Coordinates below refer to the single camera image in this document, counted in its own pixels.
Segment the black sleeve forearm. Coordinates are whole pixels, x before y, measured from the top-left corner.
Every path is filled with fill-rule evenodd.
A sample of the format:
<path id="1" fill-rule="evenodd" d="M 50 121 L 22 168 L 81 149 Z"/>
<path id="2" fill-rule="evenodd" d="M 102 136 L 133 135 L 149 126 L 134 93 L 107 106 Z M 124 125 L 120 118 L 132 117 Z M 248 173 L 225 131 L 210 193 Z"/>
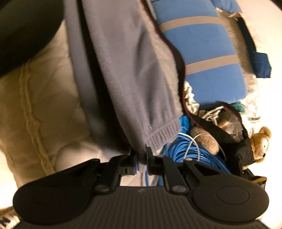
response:
<path id="1" fill-rule="evenodd" d="M 1 76 L 43 49 L 63 18 L 62 1 L 1 1 Z"/>

